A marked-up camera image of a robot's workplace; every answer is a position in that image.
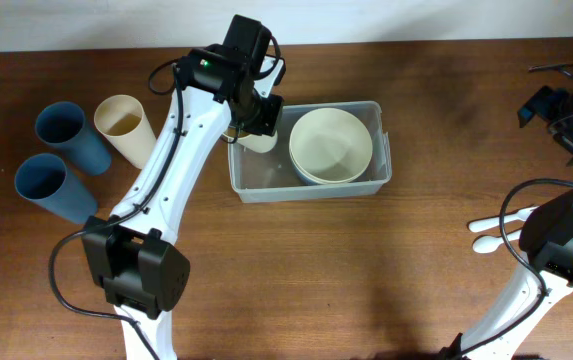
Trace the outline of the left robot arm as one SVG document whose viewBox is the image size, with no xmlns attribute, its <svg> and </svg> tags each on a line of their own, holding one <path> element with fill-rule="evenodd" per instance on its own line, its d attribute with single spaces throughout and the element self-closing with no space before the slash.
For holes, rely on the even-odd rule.
<svg viewBox="0 0 573 360">
<path fill-rule="evenodd" d="M 270 30 L 233 17 L 220 44 L 196 48 L 173 65 L 175 91 L 153 153 L 108 219 L 81 233 L 93 282 L 114 305 L 130 359 L 173 359 L 172 309 L 190 262 L 175 247 L 201 169 L 219 140 L 273 137 L 283 99 L 271 92 L 285 73 Z"/>
</svg>

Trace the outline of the blue bowl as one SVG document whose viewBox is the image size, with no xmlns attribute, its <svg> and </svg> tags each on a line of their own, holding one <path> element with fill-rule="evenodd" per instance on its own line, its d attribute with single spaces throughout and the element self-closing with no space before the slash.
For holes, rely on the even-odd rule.
<svg viewBox="0 0 573 360">
<path fill-rule="evenodd" d="M 365 173 L 361 174 L 359 177 L 349 180 L 342 180 L 342 181 L 328 181 L 323 179 L 318 179 L 315 177 L 310 177 L 298 169 L 295 170 L 297 177 L 306 185 L 314 186 L 314 185 L 340 185 L 340 184 L 348 184 L 348 183 L 358 183 L 363 181 L 368 181 Z"/>
</svg>

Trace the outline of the blue cup front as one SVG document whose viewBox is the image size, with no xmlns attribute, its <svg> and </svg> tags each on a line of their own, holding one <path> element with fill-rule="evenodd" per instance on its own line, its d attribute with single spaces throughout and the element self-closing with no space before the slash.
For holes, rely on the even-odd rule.
<svg viewBox="0 0 573 360">
<path fill-rule="evenodd" d="M 84 224 L 98 210 L 95 197 L 54 154 L 25 160 L 15 174 L 14 185 L 24 199 L 74 224 Z"/>
</svg>

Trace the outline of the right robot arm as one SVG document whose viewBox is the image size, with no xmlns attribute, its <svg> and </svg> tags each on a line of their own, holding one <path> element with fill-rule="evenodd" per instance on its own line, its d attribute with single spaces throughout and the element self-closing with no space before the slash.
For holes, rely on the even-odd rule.
<svg viewBox="0 0 573 360">
<path fill-rule="evenodd" d="M 573 155 L 573 92 L 548 86 L 517 112 L 527 125 L 542 118 L 555 141 Z M 472 232 L 498 228 L 498 238 L 518 265 L 485 316 L 452 344 L 441 359 L 510 359 L 545 314 L 573 292 L 573 182 L 550 178 L 525 181 L 505 197 L 495 218 L 473 221 Z"/>
</svg>

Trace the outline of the cream cup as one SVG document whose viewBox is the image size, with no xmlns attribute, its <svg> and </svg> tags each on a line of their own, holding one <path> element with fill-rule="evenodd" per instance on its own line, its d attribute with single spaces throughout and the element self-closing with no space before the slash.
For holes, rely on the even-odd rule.
<svg viewBox="0 0 573 360">
<path fill-rule="evenodd" d="M 143 169 L 156 144 L 156 137 L 142 104 L 129 95 L 115 95 L 95 110 L 97 130 L 134 167 Z"/>
<path fill-rule="evenodd" d="M 228 128 L 223 133 L 223 138 L 227 142 L 240 144 L 242 147 L 245 147 L 250 151 L 256 153 L 267 153 L 275 147 L 278 140 L 278 135 L 254 135 L 243 131 L 237 132 L 233 128 Z"/>
</svg>

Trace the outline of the cream cup front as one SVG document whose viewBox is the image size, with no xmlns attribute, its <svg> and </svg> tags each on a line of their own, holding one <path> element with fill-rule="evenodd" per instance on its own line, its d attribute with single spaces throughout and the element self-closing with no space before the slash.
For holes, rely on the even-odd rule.
<svg viewBox="0 0 573 360">
<path fill-rule="evenodd" d="M 250 151 L 256 153 L 267 153 L 275 147 L 278 140 L 278 135 L 254 135 L 243 131 L 237 132 L 233 128 L 228 128 L 223 133 L 223 138 L 227 142 L 240 144 L 242 147 L 245 147 Z"/>
</svg>

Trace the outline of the cream bowl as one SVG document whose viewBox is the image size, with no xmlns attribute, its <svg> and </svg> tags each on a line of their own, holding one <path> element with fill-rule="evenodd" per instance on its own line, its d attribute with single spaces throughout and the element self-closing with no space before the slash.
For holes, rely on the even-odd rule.
<svg viewBox="0 0 573 360">
<path fill-rule="evenodd" d="M 320 108 L 300 117 L 289 138 L 289 155 L 304 169 L 316 173 L 334 163 L 369 166 L 372 137 L 355 115 L 338 108 Z"/>
<path fill-rule="evenodd" d="M 319 172 L 311 173 L 304 169 L 296 161 L 292 161 L 295 173 L 299 179 L 308 185 L 331 185 L 345 184 L 356 181 L 360 176 L 365 175 L 368 165 L 365 167 L 348 166 L 344 163 L 334 163 L 328 168 Z"/>
</svg>

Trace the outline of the blue cup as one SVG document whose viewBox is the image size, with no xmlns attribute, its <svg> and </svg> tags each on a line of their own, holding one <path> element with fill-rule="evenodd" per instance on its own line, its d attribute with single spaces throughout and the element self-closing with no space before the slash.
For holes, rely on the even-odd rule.
<svg viewBox="0 0 573 360">
<path fill-rule="evenodd" d="M 74 224 L 84 224 L 98 210 L 95 197 L 54 154 L 25 160 L 15 174 L 14 185 L 24 199 Z"/>
<path fill-rule="evenodd" d="M 112 163 L 85 112 L 73 102 L 60 101 L 44 108 L 36 118 L 35 132 L 42 142 L 61 152 L 87 175 L 103 174 Z"/>
</svg>

